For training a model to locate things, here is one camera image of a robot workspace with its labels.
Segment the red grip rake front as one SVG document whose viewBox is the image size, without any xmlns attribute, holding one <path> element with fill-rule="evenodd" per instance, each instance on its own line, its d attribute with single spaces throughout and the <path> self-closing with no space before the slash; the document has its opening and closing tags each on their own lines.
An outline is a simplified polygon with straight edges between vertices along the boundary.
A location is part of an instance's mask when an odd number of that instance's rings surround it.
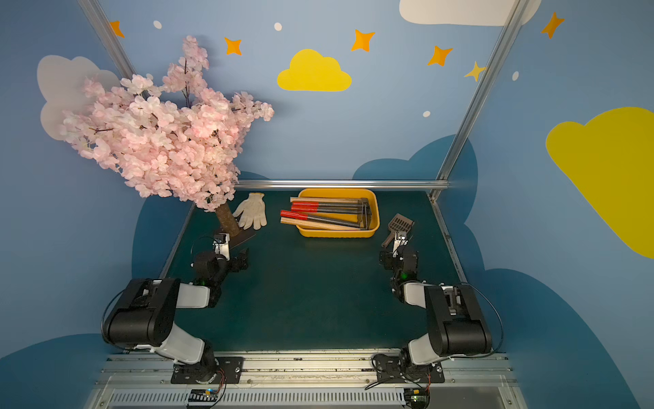
<svg viewBox="0 0 654 409">
<path fill-rule="evenodd" d="M 313 215 L 294 212 L 294 211 L 281 211 L 280 216 L 300 219 L 300 220 L 308 220 L 308 221 L 315 221 L 315 222 L 322 222 L 322 223 L 334 223 L 344 226 L 358 227 L 358 228 L 362 228 L 362 230 L 368 230 L 370 228 L 369 224 L 366 222 L 351 222 L 351 221 L 323 217 L 323 216 L 313 216 Z"/>
</svg>

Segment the red grip rake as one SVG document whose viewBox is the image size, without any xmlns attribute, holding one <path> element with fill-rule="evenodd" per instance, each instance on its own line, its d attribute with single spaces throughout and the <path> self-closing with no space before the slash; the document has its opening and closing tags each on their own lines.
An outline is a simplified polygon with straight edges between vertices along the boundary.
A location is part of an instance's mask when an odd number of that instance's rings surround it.
<svg viewBox="0 0 654 409">
<path fill-rule="evenodd" d="M 308 203 L 294 203 L 291 205 L 291 212 L 297 214 L 311 214 L 308 218 L 309 221 L 331 223 L 339 226 L 357 227 L 367 229 L 371 226 L 371 211 L 367 206 L 355 206 L 354 204 L 326 204 L 323 206 L 318 202 Z M 341 219 L 335 219 L 330 216 L 322 216 L 322 214 L 330 215 L 351 215 L 356 216 L 357 221 L 351 222 Z"/>
<path fill-rule="evenodd" d="M 370 228 L 369 224 L 366 222 L 351 222 L 351 221 L 323 217 L 323 216 L 313 216 L 313 215 L 294 212 L 294 211 L 281 211 L 280 216 L 300 219 L 300 220 L 308 220 L 308 221 L 315 221 L 315 222 L 322 222 L 322 223 L 334 223 L 344 226 L 358 227 L 358 228 L 362 228 L 362 230 L 368 230 Z"/>
<path fill-rule="evenodd" d="M 371 208 L 363 201 L 328 202 L 328 201 L 295 201 L 291 210 L 299 213 L 340 214 L 357 216 L 358 222 L 371 224 Z"/>
</svg>

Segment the wooden handle hoe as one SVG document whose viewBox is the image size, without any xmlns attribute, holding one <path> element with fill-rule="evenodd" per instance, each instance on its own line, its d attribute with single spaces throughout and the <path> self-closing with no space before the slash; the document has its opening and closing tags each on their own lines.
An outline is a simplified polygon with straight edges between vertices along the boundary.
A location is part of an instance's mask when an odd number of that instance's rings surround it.
<svg viewBox="0 0 654 409">
<path fill-rule="evenodd" d="M 286 225 L 297 226 L 298 228 L 313 229 L 313 230 L 329 230 L 329 231 L 361 231 L 362 228 L 344 226 L 334 223 L 322 223 L 308 220 L 300 220 L 294 218 L 281 217 L 280 222 Z"/>
<path fill-rule="evenodd" d="M 328 201 L 328 202 L 354 202 L 354 201 L 363 201 L 364 203 L 369 205 L 369 202 L 367 199 L 335 199 L 335 198 L 292 198 L 291 203 L 295 201 Z M 322 216 L 330 216 L 335 219 L 341 219 L 341 220 L 346 220 L 346 221 L 351 221 L 351 222 L 356 222 L 357 217 L 356 216 L 351 216 L 351 215 L 330 215 L 330 214 L 322 214 Z"/>
</svg>

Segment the red grip rake back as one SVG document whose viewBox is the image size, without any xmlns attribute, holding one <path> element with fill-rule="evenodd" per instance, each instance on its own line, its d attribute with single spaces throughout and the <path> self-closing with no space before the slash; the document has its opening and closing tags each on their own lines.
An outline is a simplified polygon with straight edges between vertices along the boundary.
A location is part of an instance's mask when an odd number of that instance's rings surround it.
<svg viewBox="0 0 654 409">
<path fill-rule="evenodd" d="M 371 208 L 363 201 L 328 202 L 328 201 L 295 201 L 291 210 L 299 213 L 340 214 L 357 216 L 358 222 L 371 224 Z"/>
</svg>

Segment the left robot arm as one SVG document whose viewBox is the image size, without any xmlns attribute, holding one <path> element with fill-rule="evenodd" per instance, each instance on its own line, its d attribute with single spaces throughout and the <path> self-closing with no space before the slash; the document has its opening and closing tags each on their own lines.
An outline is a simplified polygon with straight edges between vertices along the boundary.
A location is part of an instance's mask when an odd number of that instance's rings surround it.
<svg viewBox="0 0 654 409">
<path fill-rule="evenodd" d="M 133 279 L 107 305 L 102 337 L 124 350 L 147 350 L 173 361 L 172 384 L 236 384 L 244 359 L 218 358 L 211 342 L 194 337 L 175 323 L 180 309 L 214 308 L 221 285 L 231 273 L 249 267 L 249 251 L 235 256 L 199 253 L 192 264 L 195 280 Z"/>
</svg>

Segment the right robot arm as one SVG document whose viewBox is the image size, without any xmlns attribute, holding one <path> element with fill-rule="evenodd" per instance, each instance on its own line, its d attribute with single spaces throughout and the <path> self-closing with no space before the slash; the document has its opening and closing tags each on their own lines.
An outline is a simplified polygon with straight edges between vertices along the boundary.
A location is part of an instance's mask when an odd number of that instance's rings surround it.
<svg viewBox="0 0 654 409">
<path fill-rule="evenodd" d="M 400 303 L 421 308 L 426 315 L 427 332 L 402 349 L 401 367 L 433 366 L 448 359 L 495 353 L 473 286 L 419 281 L 418 252 L 409 245 L 387 245 L 380 251 L 380 264 L 392 272 L 391 291 Z"/>
</svg>

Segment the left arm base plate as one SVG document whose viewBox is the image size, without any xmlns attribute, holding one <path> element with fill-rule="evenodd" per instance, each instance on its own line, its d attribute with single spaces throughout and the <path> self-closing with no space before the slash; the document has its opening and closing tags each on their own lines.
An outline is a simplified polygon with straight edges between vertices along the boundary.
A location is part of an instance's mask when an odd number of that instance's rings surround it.
<svg viewBox="0 0 654 409">
<path fill-rule="evenodd" d="M 172 384 L 237 384 L 240 381 L 245 358 L 218 356 L 206 363 L 175 364 L 170 379 Z"/>
</svg>

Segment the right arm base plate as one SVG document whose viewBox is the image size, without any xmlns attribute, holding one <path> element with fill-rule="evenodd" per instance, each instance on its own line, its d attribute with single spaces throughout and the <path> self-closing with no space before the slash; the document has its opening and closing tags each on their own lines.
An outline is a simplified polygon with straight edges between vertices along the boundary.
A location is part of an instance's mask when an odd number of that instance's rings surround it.
<svg viewBox="0 0 654 409">
<path fill-rule="evenodd" d="M 417 365 L 408 354 L 375 354 L 371 364 L 380 383 L 444 383 L 444 370 L 439 363 Z"/>
</svg>

